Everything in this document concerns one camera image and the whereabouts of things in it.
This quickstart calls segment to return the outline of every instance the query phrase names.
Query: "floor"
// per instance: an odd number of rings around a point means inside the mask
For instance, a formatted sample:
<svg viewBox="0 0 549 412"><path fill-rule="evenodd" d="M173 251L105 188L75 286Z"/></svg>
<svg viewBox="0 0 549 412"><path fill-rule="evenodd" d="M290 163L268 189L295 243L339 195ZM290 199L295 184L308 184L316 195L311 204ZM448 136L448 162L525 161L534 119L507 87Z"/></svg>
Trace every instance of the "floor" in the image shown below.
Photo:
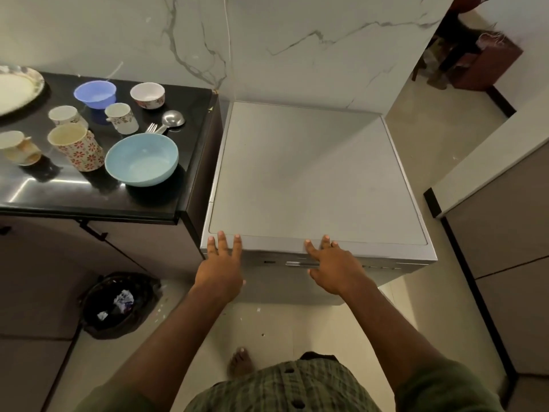
<svg viewBox="0 0 549 412"><path fill-rule="evenodd" d="M493 391L502 383L503 367L443 228L430 216L422 193L504 121L485 93L438 91L426 85L423 74L406 83L387 116L439 261L381 290L433 345L469 366ZM104 383L185 291L177 282L165 283L157 310L137 331L120 339L99 341L82 333L48 411L73 410L93 387ZM257 367L295 359L308 350L335 354L383 411L395 410L373 349L346 305L265 304L227 307L190 366L172 410L182 411L197 393L224 380L226 362L237 346L248 347Z"/></svg>

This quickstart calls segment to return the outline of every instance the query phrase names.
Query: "plate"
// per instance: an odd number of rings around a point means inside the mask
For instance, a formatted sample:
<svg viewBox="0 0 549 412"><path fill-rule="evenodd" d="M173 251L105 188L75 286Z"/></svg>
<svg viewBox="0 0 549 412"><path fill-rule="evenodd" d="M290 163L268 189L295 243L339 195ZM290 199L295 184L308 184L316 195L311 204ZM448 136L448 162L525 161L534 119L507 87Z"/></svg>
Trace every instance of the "plate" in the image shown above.
<svg viewBox="0 0 549 412"><path fill-rule="evenodd" d="M44 77L32 68L0 66L0 116L30 103L44 86Z"/></svg>

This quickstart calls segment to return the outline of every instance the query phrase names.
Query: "black countertop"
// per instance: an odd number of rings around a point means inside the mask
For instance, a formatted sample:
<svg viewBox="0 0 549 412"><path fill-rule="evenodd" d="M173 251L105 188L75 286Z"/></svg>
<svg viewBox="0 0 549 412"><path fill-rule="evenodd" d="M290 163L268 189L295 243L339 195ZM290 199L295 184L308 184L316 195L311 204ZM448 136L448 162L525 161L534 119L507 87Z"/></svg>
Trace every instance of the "black countertop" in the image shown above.
<svg viewBox="0 0 549 412"><path fill-rule="evenodd" d="M140 129L152 122L160 125L166 110L179 110L185 117L183 127L166 131L179 149L179 166L159 185L136 188L120 184L101 167L78 172L64 154L47 141L54 128L48 111L58 105L73 105L88 121L89 129L105 153L124 137L106 122L103 110L91 110L72 96L81 83L97 78L42 73L44 92L21 110L0 117L0 131L19 130L30 136L45 155L32 166L22 167L0 155L0 213L50 217L82 217L96 220L175 223L181 203L190 193L194 181L193 162L203 143L202 127L209 108L216 104L212 91L204 88L164 85L166 103L157 110L144 110L130 97L132 81L111 80L116 85L116 101L128 103Z"/></svg>

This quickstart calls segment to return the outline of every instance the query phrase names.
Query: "trash bin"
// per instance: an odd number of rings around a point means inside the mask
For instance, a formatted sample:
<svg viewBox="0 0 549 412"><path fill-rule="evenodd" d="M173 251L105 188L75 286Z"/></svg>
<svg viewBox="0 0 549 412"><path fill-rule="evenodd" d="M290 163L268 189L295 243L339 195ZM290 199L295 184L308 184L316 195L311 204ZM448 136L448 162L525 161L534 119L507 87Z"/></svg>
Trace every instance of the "trash bin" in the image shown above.
<svg viewBox="0 0 549 412"><path fill-rule="evenodd" d="M114 272L80 298L80 323L93 338L118 338L138 329L161 296L160 280Z"/></svg>

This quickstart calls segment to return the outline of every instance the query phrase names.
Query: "shirt button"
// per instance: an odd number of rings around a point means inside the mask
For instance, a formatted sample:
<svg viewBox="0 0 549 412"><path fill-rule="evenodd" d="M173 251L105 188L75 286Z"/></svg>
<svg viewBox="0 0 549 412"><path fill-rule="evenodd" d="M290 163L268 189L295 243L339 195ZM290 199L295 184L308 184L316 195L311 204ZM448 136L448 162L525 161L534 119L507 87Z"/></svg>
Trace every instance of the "shirt button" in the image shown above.
<svg viewBox="0 0 549 412"><path fill-rule="evenodd" d="M297 399L296 401L292 401L292 406L296 409L303 409L305 408L305 404L301 399Z"/></svg>

